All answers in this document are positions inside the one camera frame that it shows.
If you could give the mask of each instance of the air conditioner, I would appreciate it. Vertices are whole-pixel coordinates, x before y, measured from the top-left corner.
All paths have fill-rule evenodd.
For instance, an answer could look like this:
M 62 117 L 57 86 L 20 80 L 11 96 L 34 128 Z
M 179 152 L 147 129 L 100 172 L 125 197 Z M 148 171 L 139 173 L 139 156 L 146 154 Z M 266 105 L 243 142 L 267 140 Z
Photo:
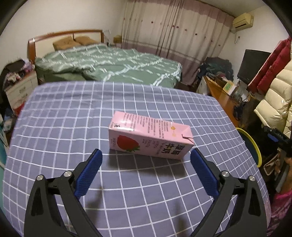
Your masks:
M 253 16 L 248 13 L 243 13 L 239 17 L 236 17 L 233 21 L 233 27 L 236 31 L 250 28 L 253 26 Z

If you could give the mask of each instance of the curtain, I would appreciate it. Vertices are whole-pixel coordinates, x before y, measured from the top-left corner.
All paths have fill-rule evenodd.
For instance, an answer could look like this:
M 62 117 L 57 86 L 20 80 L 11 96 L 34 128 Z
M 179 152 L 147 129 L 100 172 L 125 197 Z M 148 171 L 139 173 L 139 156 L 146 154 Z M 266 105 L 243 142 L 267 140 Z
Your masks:
M 221 52 L 233 20 L 196 0 L 128 0 L 122 47 L 180 62 L 181 82 L 191 85 L 206 57 Z

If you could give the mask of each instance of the metal screw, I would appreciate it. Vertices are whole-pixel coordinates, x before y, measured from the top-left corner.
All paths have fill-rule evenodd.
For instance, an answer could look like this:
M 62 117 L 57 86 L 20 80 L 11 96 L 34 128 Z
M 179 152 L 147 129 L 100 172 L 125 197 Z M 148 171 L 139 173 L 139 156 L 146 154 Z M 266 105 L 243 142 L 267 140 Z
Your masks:
M 36 178 L 36 180 L 40 181 L 40 180 L 42 180 L 43 178 L 44 178 L 43 175 L 38 175 L 37 178 Z
M 221 173 L 224 177 L 229 177 L 229 172 L 227 172 L 227 171 L 222 171 L 222 173 Z
M 255 181 L 256 179 L 255 179 L 254 176 L 251 175 L 251 176 L 249 176 L 249 180 L 250 180 L 250 181 Z
M 71 175 L 72 175 L 72 171 L 69 171 L 69 170 L 64 173 L 65 177 L 70 177 Z

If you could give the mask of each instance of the wooden desk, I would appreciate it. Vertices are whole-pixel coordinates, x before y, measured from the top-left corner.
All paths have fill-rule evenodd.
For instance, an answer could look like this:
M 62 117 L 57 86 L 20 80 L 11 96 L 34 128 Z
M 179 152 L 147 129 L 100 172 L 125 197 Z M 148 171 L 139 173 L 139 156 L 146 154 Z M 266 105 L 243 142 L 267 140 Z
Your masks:
M 211 95 L 219 102 L 225 113 L 230 118 L 233 125 L 237 128 L 238 127 L 238 121 L 233 116 L 233 107 L 235 105 L 238 105 L 234 100 L 232 100 L 228 94 L 223 91 L 223 89 L 218 86 L 217 84 L 214 84 L 210 82 L 205 76 L 204 79 L 207 83 L 207 87 L 209 88 Z

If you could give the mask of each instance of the blue gripper pad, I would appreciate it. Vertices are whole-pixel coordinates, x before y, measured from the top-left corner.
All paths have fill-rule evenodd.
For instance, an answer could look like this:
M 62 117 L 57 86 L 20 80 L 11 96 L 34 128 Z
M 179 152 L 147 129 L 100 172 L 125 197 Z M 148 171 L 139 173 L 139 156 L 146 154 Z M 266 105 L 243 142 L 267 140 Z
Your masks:
M 84 196 L 102 164 L 102 152 L 98 150 L 76 180 L 74 195 L 78 199 Z
M 205 161 L 202 159 L 201 155 L 195 149 L 191 152 L 191 164 L 195 169 L 206 193 L 216 199 L 219 196 L 218 181 L 208 168 Z
M 272 140 L 272 141 L 274 141 L 274 142 L 278 142 L 279 140 L 277 139 L 277 138 L 275 138 L 273 135 L 271 135 L 271 134 L 268 134 L 268 137 Z

